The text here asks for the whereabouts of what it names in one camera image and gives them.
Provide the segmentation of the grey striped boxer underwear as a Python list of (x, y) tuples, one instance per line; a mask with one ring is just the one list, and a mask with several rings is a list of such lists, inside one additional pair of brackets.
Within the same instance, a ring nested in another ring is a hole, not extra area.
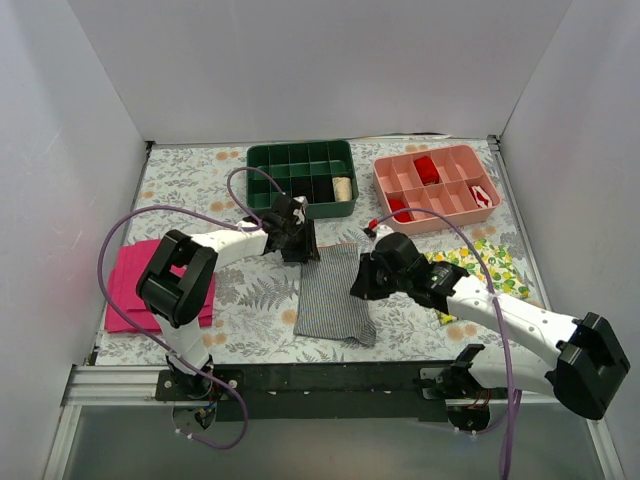
[(301, 268), (294, 334), (373, 347), (377, 332), (367, 303), (350, 294), (358, 273), (358, 246), (336, 244), (319, 252), (318, 261)]

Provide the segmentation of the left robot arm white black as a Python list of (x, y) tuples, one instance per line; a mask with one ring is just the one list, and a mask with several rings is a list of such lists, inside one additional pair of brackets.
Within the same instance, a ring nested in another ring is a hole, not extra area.
[(286, 263), (320, 259), (314, 221), (306, 215), (303, 196), (278, 194), (271, 208), (230, 229), (189, 236), (165, 234), (136, 285), (136, 294), (158, 322), (168, 345), (167, 363), (178, 387), (193, 400), (213, 386), (212, 364), (198, 315), (214, 275), (246, 258), (278, 252)]

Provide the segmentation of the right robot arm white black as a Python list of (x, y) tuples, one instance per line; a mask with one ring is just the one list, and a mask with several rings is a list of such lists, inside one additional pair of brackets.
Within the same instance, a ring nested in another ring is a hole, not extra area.
[(630, 370), (606, 318), (593, 312), (575, 318), (491, 293), (466, 269), (429, 261), (399, 232), (378, 237), (373, 250), (360, 255), (350, 293), (368, 301), (404, 293), (427, 309), (504, 332), (526, 349), (518, 360), (481, 344), (465, 347), (425, 380), (427, 389), (444, 398), (514, 387), (553, 396), (571, 412), (600, 420)]

